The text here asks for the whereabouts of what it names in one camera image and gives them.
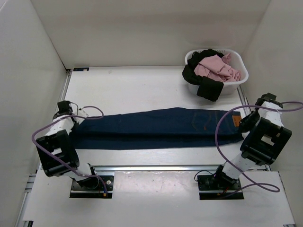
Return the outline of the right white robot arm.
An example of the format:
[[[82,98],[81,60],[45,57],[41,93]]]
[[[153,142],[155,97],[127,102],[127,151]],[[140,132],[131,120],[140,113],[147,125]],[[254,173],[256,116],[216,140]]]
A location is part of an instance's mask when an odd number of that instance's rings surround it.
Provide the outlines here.
[[[213,185],[218,189],[233,186],[252,167],[273,164],[292,136],[292,131],[282,124],[279,111],[283,104],[276,101],[276,95],[262,95],[256,106],[240,120],[239,131],[248,133],[241,153],[220,165],[213,176]]]

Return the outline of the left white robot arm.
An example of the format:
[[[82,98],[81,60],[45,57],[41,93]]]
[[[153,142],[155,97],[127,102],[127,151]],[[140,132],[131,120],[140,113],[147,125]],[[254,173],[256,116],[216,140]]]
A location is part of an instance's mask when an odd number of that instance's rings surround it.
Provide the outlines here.
[[[81,173],[81,176],[78,176],[37,147],[44,173],[48,177],[68,176],[80,187],[93,190],[100,184],[99,177],[96,175],[92,165],[80,163],[76,149],[69,137],[73,127],[78,126],[84,121],[82,118],[74,118],[71,116],[80,114],[80,116],[88,117],[88,115],[79,109],[74,111],[72,108],[73,102],[70,101],[61,101],[58,102],[57,105],[58,111],[53,116],[54,125],[50,127],[47,134],[36,139],[36,142],[61,161]]]

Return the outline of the dark blue denim trousers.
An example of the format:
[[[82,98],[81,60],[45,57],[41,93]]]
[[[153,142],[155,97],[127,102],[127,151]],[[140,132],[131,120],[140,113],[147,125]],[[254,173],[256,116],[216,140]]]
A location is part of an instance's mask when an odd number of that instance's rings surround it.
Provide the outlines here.
[[[76,149],[214,147],[223,110],[169,108],[84,120],[71,133]]]

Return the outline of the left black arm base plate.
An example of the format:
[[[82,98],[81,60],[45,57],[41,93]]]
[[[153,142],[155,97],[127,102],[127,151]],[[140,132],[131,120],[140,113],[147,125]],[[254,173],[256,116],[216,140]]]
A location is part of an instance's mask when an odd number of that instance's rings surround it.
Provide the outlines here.
[[[88,178],[71,183],[70,198],[79,199],[111,199],[114,187],[114,175],[100,175],[106,186],[107,193],[104,192],[103,183],[96,177]]]

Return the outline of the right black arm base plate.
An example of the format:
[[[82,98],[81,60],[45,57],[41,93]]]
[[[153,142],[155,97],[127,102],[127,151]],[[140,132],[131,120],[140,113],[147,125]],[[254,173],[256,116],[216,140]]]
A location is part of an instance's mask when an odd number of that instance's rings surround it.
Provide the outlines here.
[[[198,175],[200,200],[243,200],[244,195],[241,189],[241,183],[236,180],[235,183],[220,183],[212,175]]]

